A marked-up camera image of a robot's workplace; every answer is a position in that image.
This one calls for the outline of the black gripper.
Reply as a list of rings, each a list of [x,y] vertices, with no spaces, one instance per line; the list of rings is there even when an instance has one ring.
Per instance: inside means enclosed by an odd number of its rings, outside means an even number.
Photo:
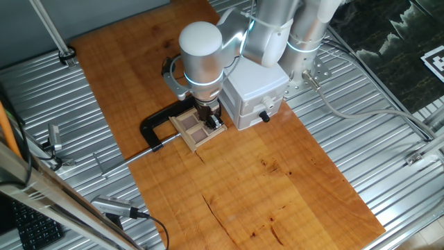
[[[203,121],[206,126],[210,126],[212,130],[216,130],[224,125],[220,118],[221,104],[219,99],[213,99],[211,101],[195,99],[195,102],[195,108],[198,111],[199,119]]]

